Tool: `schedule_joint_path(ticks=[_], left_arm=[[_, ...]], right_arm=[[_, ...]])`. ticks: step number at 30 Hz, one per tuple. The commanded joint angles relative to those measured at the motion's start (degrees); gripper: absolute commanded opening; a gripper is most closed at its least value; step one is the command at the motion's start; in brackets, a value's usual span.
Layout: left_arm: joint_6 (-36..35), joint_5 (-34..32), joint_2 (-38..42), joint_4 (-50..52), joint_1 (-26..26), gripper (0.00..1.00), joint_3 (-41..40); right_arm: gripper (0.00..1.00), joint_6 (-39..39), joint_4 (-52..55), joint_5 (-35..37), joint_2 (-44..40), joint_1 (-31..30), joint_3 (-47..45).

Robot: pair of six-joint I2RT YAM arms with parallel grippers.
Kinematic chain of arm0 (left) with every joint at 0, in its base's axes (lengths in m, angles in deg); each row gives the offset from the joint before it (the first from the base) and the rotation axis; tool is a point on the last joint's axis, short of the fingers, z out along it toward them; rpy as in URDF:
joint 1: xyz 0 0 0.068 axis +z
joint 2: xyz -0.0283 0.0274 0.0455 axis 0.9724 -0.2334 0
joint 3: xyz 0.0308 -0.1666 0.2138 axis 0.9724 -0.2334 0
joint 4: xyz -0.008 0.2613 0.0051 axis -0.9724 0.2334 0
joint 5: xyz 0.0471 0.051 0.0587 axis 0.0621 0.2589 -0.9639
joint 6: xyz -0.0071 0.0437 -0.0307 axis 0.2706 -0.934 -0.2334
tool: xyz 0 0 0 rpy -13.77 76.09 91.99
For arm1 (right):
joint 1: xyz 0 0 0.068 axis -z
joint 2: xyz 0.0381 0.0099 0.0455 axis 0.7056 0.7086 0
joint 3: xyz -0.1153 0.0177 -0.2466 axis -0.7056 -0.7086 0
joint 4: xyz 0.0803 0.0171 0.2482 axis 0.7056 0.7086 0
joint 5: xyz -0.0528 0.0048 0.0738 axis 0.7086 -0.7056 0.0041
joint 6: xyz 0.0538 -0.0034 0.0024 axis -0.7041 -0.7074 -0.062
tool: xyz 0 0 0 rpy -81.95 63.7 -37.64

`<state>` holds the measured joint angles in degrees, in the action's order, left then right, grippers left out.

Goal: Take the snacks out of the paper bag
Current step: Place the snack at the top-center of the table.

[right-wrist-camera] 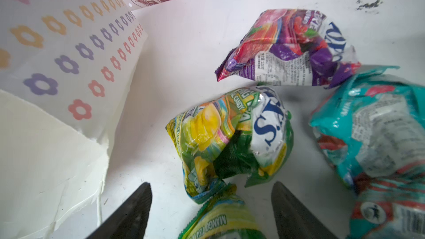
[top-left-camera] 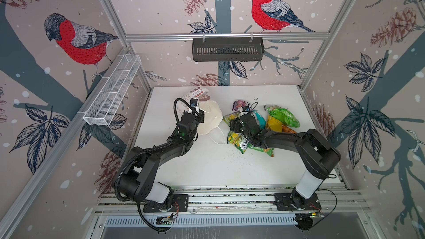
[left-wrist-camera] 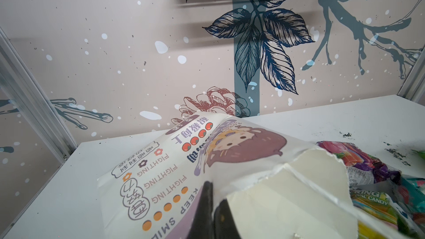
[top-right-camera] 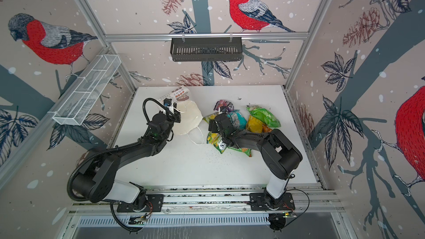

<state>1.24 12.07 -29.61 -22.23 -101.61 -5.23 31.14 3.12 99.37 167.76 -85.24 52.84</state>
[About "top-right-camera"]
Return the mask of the green Fox's spring candy bag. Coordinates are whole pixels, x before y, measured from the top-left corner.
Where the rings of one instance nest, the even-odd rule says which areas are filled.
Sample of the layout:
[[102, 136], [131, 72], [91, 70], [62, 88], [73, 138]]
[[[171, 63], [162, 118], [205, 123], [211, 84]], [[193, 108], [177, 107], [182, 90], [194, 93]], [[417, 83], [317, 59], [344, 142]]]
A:
[[207, 144], [213, 145], [221, 154], [227, 149], [228, 145], [223, 141], [218, 133], [209, 132], [207, 136]]

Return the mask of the teal candy bag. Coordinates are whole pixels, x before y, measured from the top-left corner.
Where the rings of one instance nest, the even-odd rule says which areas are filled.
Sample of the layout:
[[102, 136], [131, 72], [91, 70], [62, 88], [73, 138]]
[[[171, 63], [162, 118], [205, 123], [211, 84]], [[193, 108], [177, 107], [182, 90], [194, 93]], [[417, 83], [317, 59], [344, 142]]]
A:
[[235, 129], [245, 129], [247, 120], [243, 117], [239, 110], [229, 112], [227, 116], [231, 119], [231, 124]]

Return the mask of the purple Fox's berries candy bag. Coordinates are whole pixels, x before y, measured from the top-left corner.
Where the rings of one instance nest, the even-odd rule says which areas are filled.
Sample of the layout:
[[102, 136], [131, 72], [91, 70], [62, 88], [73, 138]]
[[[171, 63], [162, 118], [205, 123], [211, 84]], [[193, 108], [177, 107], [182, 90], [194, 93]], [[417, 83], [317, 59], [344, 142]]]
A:
[[219, 100], [216, 103], [214, 110], [218, 112], [233, 112], [235, 109], [232, 102], [227, 100]]

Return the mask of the white printed paper bag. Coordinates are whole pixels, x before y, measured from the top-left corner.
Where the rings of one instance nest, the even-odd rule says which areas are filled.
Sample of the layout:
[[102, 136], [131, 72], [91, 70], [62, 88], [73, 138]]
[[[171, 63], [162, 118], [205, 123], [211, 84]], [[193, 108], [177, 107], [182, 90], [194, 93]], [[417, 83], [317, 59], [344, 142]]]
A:
[[205, 136], [199, 125], [203, 120], [203, 115], [198, 105], [192, 99], [187, 87], [180, 86], [173, 91], [161, 96], [159, 101], [163, 103], [165, 98], [172, 98], [173, 108], [169, 110], [179, 118], [173, 127], [177, 136], [187, 136], [195, 145], [202, 145]]

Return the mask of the yellow snack bag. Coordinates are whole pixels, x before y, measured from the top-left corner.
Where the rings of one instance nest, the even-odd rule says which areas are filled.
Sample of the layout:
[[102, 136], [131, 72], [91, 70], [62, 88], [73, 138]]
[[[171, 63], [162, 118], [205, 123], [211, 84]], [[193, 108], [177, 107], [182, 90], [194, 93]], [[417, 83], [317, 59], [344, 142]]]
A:
[[246, 125], [246, 129], [253, 133], [262, 133], [263, 125], [264, 123], [261, 120], [253, 116], [250, 116]]

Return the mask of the green snack bag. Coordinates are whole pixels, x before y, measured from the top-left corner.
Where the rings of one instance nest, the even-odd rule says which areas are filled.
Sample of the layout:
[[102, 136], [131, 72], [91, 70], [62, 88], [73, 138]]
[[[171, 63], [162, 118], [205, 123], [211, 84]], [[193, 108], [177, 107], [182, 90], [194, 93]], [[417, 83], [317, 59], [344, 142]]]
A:
[[246, 108], [251, 116], [260, 120], [269, 128], [281, 127], [280, 120], [274, 114], [272, 114], [270, 110], [259, 105], [247, 105]]
[[230, 147], [230, 149], [246, 154], [248, 157], [252, 157], [251, 149], [248, 148], [234, 148]]

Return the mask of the orange snack bag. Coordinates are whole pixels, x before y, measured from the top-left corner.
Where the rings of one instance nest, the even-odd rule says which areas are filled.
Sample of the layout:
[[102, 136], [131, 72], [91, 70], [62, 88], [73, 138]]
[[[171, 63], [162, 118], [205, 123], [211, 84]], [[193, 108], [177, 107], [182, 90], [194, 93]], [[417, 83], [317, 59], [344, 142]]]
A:
[[262, 125], [262, 131], [263, 133], [269, 133], [272, 131], [272, 129], [270, 129], [267, 125], [263, 124]]

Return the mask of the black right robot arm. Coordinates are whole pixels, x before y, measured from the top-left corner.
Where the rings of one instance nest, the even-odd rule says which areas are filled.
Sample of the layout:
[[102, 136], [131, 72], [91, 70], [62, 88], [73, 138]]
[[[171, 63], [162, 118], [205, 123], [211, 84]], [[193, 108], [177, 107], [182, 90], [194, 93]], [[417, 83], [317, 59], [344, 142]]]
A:
[[236, 129], [226, 114], [219, 114], [209, 121], [208, 130], [221, 136], [228, 147], [248, 148], [261, 153], [265, 165], [272, 173], [266, 187], [266, 194], [277, 200], [286, 192], [292, 172], [303, 160], [301, 152], [279, 130], [267, 133], [254, 133], [245, 129]]

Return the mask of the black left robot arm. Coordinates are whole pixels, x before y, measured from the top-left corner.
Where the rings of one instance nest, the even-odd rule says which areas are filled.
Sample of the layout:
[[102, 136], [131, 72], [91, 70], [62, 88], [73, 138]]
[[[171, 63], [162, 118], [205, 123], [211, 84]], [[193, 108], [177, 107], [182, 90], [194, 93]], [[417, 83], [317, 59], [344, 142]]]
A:
[[66, 191], [74, 201], [122, 201], [134, 203], [142, 195], [137, 184], [116, 180], [117, 171], [139, 159], [155, 156], [170, 140], [180, 114], [155, 114], [148, 128], [137, 142], [105, 150], [91, 150], [89, 155], [71, 173]]

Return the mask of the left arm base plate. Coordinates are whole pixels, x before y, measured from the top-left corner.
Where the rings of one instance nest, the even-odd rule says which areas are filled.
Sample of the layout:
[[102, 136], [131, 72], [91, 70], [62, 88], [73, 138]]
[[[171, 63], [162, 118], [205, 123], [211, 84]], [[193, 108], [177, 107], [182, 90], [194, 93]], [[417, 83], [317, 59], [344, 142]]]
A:
[[136, 213], [136, 212], [161, 212], [163, 205], [163, 194], [145, 194], [140, 195], [133, 203], [119, 202], [117, 212]]

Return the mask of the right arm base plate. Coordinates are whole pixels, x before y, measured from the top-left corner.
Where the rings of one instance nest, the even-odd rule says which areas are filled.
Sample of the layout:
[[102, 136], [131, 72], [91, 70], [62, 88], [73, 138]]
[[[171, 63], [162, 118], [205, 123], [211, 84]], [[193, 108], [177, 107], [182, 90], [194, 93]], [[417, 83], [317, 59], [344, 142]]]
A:
[[294, 211], [293, 196], [289, 192], [283, 193], [279, 198], [273, 198], [267, 191], [263, 193], [250, 193], [247, 203], [252, 211]]

